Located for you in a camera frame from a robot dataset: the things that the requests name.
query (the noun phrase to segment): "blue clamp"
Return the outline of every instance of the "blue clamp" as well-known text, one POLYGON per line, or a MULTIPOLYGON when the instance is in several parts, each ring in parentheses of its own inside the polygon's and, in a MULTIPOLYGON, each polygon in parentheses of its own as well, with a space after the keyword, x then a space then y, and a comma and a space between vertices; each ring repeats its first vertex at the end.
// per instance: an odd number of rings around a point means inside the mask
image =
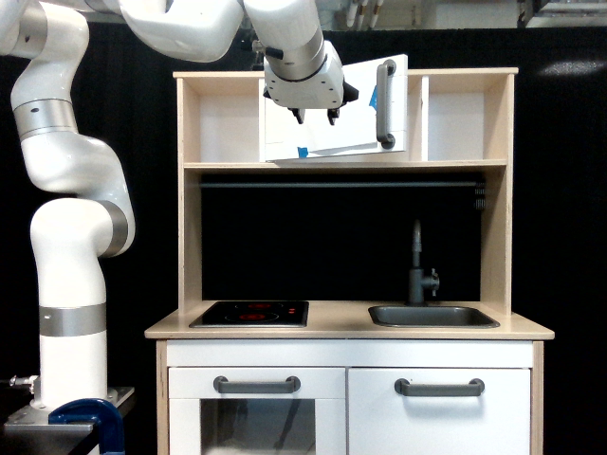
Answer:
POLYGON ((75 400, 48 415, 51 425, 73 422, 92 422, 97 426, 101 455, 124 455, 122 416, 109 401, 100 398, 75 400))

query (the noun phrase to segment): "gray handle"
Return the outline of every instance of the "gray handle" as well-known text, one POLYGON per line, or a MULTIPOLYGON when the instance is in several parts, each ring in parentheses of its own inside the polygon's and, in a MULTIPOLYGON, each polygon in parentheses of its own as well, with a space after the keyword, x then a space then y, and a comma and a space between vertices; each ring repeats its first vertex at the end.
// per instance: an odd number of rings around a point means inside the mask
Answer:
POLYGON ((481 396, 485 383, 472 379, 468 384, 415 384, 407 379, 395 382, 395 391, 404 396, 481 396))
POLYGON ((386 60, 377 67, 377 142, 384 149, 395 146, 395 137, 388 133, 388 76, 396 72, 394 60, 386 60))
POLYGON ((285 382, 229 382, 225 376, 217 376, 212 386, 219 393, 293 393, 302 382, 297 376, 290 376, 285 382))

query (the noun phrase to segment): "black faucet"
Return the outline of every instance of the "black faucet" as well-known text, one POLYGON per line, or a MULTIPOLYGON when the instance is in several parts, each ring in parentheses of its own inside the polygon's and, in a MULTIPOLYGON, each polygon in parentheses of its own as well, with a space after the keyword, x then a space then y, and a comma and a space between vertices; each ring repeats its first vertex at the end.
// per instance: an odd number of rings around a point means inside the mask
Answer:
POLYGON ((432 295, 436 296, 436 290, 440 285, 438 274, 432 269, 430 276, 424 276, 424 269, 419 265, 419 253, 421 253, 421 224, 419 220, 414 223, 414 240, 412 245, 414 254, 413 266, 409 270, 409 306, 426 306, 424 300, 424 290, 432 290, 432 295))

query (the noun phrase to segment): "wooden shelf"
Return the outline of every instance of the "wooden shelf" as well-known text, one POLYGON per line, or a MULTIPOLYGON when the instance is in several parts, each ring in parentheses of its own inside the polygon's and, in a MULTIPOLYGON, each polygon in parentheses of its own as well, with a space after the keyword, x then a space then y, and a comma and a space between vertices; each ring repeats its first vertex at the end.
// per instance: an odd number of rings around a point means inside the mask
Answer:
POLYGON ((202 296, 205 174, 480 173, 479 303, 511 314, 516 68, 409 70, 407 150, 260 162, 266 147, 262 72, 175 73, 179 185, 179 310, 202 296))

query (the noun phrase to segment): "induction cooktop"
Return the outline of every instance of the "induction cooktop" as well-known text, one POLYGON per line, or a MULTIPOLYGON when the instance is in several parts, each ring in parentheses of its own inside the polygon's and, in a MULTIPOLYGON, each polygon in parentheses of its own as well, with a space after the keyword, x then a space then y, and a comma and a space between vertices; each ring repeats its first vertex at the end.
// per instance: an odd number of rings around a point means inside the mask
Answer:
POLYGON ((305 327, 307 310, 303 300, 223 300, 190 327, 305 327))

